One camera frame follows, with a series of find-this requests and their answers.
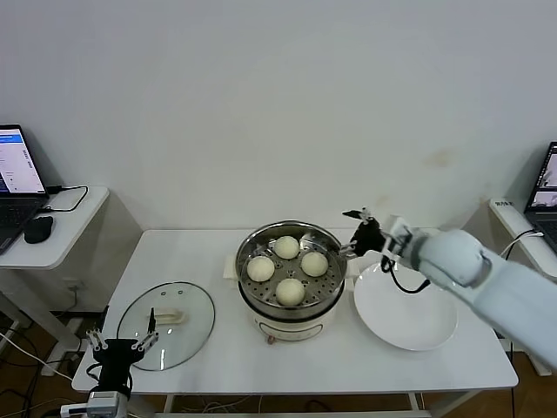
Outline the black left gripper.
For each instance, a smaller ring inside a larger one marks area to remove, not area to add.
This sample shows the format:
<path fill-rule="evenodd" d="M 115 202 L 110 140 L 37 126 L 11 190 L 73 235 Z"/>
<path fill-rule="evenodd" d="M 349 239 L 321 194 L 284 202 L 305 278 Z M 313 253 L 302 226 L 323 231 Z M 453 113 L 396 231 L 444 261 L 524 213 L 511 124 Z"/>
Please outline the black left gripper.
<path fill-rule="evenodd" d="M 149 351 L 158 341 L 154 308 L 150 311 L 147 333 L 140 340 L 105 340 L 98 326 L 87 330 L 86 338 L 93 350 L 93 359 L 101 367 L 97 385 L 91 391 L 130 394 L 131 366 L 141 361 L 142 352 Z"/>

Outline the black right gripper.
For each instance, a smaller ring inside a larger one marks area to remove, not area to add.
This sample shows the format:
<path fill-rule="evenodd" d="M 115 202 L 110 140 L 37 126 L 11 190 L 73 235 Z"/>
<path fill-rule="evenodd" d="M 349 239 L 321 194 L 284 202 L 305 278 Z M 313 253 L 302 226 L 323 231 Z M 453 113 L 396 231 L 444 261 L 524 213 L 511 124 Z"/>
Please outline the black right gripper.
<path fill-rule="evenodd" d="M 376 253 L 382 251 L 386 238 L 381 232 L 379 222 L 375 220 L 367 208 L 349 210 L 342 212 L 342 215 L 356 219 L 361 223 L 352 236 L 350 243 L 343 245 L 339 249 L 339 257 L 357 258 L 364 256 L 369 251 Z"/>

